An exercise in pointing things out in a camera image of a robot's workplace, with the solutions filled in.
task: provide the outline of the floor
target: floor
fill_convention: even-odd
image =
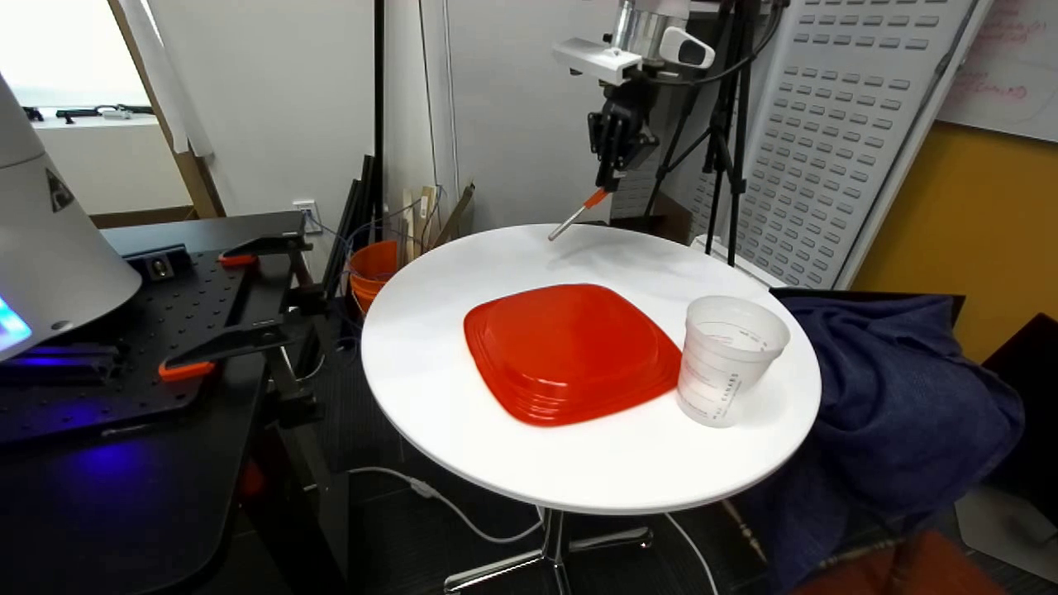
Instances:
[[[437,471],[415,450],[411,450],[394,428],[374,410],[367,394],[361,355],[330,350],[328,367],[313,381],[319,394],[319,424],[299,431],[309,465],[319,480],[319,527],[332,547],[337,561],[357,595],[439,595],[443,580],[459,569],[494,561],[511,554],[524,554],[538,544],[538,532],[518,547],[487,547],[437,498],[415,496],[403,480],[383,474],[346,474],[362,465],[389,465],[426,480],[455,507],[466,510],[479,530],[493,536],[511,536],[534,524],[534,510],[490,496],[462,480]],[[673,516],[711,561],[715,582],[723,595],[762,595],[762,561],[740,536],[740,527],[723,507],[706,507]],[[569,519],[576,539],[606,536],[627,527],[650,527],[650,550],[606,550],[569,559],[576,593],[606,595],[700,595],[706,580],[687,544],[661,519]],[[958,539],[953,513],[936,527]],[[1009,569],[988,555],[976,555],[991,580],[1012,595],[1052,595],[1058,587]],[[510,580],[471,589],[471,595],[542,595],[552,593],[548,569],[524,569]],[[272,569],[268,554],[257,547],[249,527],[234,530],[229,559],[222,569],[195,589],[214,593],[291,593]]]

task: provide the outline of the dark blue fabric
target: dark blue fabric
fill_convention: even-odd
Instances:
[[[804,450],[740,510],[773,593],[794,593],[837,554],[853,510],[914,524],[956,502],[1009,458],[1023,413],[958,355],[953,299],[781,302],[818,357],[822,408]]]

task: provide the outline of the red plastic plate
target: red plastic plate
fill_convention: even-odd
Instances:
[[[493,396],[522,424],[564,428],[669,394],[682,350],[620,295],[555,284],[471,308],[462,334]]]

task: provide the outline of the window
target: window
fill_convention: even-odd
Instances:
[[[0,74],[23,106],[149,106],[105,0],[0,0]]]

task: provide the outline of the desk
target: desk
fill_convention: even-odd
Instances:
[[[115,252],[222,252],[291,229],[299,214],[143,225],[105,238]],[[262,258],[242,321],[274,321],[288,279],[291,258]],[[238,357],[187,413],[113,441],[6,453],[0,593],[159,593],[201,577],[229,536],[262,388],[264,357]]]
[[[494,229],[403,269],[362,321],[367,385],[389,424],[450,474],[552,513],[646,516],[706,507],[773,474],[808,433],[818,367],[795,321],[748,275],[685,244],[577,225]],[[542,284],[606,284],[685,344],[696,295],[740,295],[790,328],[790,348],[748,394],[737,428],[682,413],[673,391],[591,424],[511,420],[462,341],[462,316]]]

